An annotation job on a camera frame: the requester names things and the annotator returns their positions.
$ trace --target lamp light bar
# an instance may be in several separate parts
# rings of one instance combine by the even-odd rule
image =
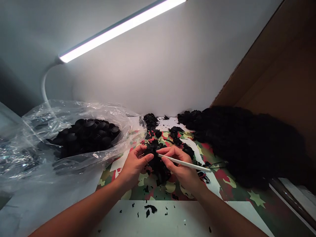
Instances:
[[[118,23],[106,28],[98,34],[76,45],[66,53],[59,56],[60,60],[68,63],[80,55],[94,49],[95,47],[133,29],[134,27],[178,6],[186,0],[158,0],[138,12],[124,18]]]

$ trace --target cardboard box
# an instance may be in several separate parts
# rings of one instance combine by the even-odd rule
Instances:
[[[315,0],[283,1],[212,105],[268,113],[294,126],[316,164]]]

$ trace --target green camouflage pattern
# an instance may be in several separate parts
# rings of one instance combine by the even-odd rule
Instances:
[[[169,131],[164,131],[162,136],[158,139],[159,142],[165,144],[166,146],[171,146],[172,144],[169,141],[164,140],[172,140],[168,137],[169,134]],[[178,137],[182,139],[193,139],[191,132],[179,132]],[[203,161],[208,161],[211,164],[222,161],[221,158],[213,154],[212,147],[210,145],[202,144],[198,141],[194,142],[198,147]],[[111,165],[109,165],[102,173],[97,190],[112,182],[117,175],[116,172],[120,172],[120,168],[110,172]],[[223,163],[220,163],[217,164],[217,166],[221,167],[224,165]],[[225,168],[213,169],[213,173],[221,187],[220,195],[222,199],[224,201],[249,201],[275,237],[314,236],[309,228],[286,206],[286,204],[273,192],[273,190],[268,189],[263,191],[256,188],[245,189],[234,181],[234,177]],[[152,174],[151,167],[146,166],[139,175],[138,184],[126,192],[122,199],[195,200],[191,193],[181,186],[174,174],[171,175],[171,178],[168,180],[166,185],[160,185],[157,187],[156,180],[157,178]]]

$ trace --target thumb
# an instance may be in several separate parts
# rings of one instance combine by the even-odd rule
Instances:
[[[148,155],[145,155],[144,157],[140,158],[140,162],[143,166],[147,165],[147,163],[149,161],[151,161],[152,159],[154,158],[154,155],[153,154],[148,154]]]
[[[178,168],[177,166],[174,165],[174,163],[169,160],[166,157],[162,157],[161,158],[162,161],[164,162],[164,164],[167,166],[167,168],[172,172],[172,173],[176,173],[176,169]]]

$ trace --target finger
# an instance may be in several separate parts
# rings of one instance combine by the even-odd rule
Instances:
[[[164,164],[166,165],[166,167],[167,167],[171,172],[176,173],[178,167],[175,166],[171,160],[169,160],[169,159],[166,158],[166,157],[162,157],[161,160],[164,162]]]
[[[170,151],[167,152],[165,156],[176,156],[179,160],[192,164],[191,157],[176,146],[172,146],[172,149],[170,149]]]
[[[154,155],[153,155],[153,154],[148,154],[148,155],[145,155],[144,157],[140,158],[139,161],[140,161],[140,163],[142,164],[142,166],[145,166],[145,165],[147,165],[147,163],[148,163],[149,161],[151,161],[153,158],[154,158]]]
[[[172,146],[170,146],[170,147],[165,147],[165,148],[161,148],[161,149],[159,149],[159,150],[157,150],[156,152],[158,153],[158,154],[166,154],[168,151],[170,151],[170,149],[172,148]]]
[[[135,155],[141,155],[144,153],[144,150],[146,150],[146,148],[147,147],[145,145],[139,145],[133,150],[133,153]]]

